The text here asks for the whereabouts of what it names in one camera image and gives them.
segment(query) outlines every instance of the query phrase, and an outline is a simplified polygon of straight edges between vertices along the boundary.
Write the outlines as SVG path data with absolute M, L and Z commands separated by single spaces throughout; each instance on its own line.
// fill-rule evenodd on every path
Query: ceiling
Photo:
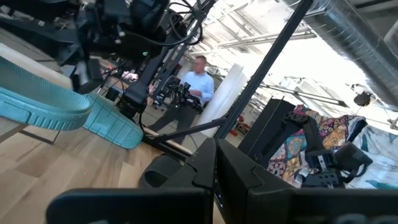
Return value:
M 398 20 L 397 0 L 350 0 L 350 3 L 380 37 Z M 205 55 L 211 65 L 209 71 L 222 80 L 241 54 L 264 58 L 291 13 L 279 0 L 218 0 L 203 24 L 203 41 L 191 47 L 185 56 Z M 350 86 L 363 82 L 362 71 L 336 54 L 302 23 L 250 105 L 261 110 L 270 98 L 284 98 L 328 116 L 365 116 L 370 125 L 398 134 L 387 122 L 396 119 L 398 113 L 378 102 L 365 108 L 354 104 L 356 95 Z

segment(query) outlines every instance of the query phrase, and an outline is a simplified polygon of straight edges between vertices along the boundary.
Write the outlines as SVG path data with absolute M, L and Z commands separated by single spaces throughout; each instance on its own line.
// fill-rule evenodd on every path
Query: colorful patterned fabric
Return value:
M 398 189 L 398 136 L 366 126 L 353 144 L 373 163 L 365 174 L 347 184 L 347 188 Z
M 339 118 L 327 118 L 304 105 L 299 105 L 294 113 L 308 115 L 313 118 L 319 128 L 320 139 L 326 149 L 339 149 L 354 131 L 356 123 L 363 117 L 344 115 Z M 294 184 L 294 174 L 307 166 L 304 150 L 307 148 L 304 130 L 291 135 L 278 151 L 271 157 L 267 170 L 284 181 Z

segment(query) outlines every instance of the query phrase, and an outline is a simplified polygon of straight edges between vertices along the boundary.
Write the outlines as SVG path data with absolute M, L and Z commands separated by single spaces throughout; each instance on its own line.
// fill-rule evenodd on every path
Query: wooden floor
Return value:
M 55 137 L 49 130 L 25 130 Z M 43 224 L 51 199 L 67 189 L 136 188 L 160 154 L 144 143 L 126 151 L 85 129 L 62 132 L 53 146 L 18 133 L 0 144 L 0 224 Z M 215 223 L 222 223 L 215 214 Z

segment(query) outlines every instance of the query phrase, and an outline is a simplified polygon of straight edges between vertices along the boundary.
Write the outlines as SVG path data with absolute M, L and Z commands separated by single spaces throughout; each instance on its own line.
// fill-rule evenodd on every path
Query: metal duct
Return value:
M 283 0 L 292 9 L 299 0 Z M 398 108 L 398 58 L 347 0 L 314 0 L 304 21 L 342 57 L 355 62 L 366 83 L 391 109 Z

